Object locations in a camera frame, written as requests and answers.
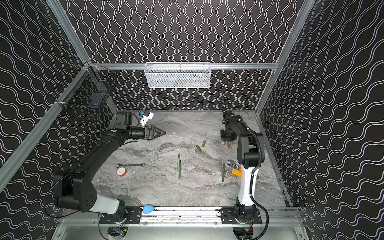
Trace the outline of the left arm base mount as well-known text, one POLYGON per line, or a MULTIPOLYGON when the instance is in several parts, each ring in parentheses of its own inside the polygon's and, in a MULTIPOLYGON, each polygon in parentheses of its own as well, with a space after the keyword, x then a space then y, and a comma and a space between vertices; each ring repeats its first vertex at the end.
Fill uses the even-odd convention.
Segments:
POLYGON ((101 214, 99 224, 139 224, 142 217, 142 211, 143 209, 140 207, 126 207, 124 211, 119 209, 115 214, 101 214))

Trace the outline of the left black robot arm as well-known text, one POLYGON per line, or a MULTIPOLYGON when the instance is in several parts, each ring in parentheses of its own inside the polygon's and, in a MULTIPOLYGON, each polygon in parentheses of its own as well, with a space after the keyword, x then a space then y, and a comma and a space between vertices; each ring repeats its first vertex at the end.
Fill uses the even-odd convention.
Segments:
POLYGON ((118 112, 113 126, 75 166, 54 175, 52 191, 58 208, 115 216, 119 221, 126 217, 125 203, 98 194, 92 180, 110 155, 124 144, 166 134, 155 126, 134 126, 133 120, 138 121, 139 117, 132 112, 118 112))

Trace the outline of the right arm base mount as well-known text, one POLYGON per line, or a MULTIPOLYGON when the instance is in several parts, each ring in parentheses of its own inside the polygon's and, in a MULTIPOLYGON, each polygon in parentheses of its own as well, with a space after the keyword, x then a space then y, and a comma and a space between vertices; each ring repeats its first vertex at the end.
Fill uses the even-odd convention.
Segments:
POLYGON ((223 225, 261 225, 262 219, 258 208, 253 206, 222 207, 218 213, 223 225))

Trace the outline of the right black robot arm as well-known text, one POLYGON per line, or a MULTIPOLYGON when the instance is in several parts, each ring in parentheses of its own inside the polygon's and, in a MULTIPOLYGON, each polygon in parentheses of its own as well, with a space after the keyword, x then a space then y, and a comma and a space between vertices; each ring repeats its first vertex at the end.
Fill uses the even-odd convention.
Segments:
POLYGON ((255 199, 256 177, 265 161, 265 138, 263 134, 253 131, 240 115, 232 111, 223 111, 221 139, 227 142, 238 140, 237 161, 242 170, 241 188, 233 207, 221 208, 223 225, 261 224, 260 210, 266 214, 267 223, 270 216, 265 207, 255 199))

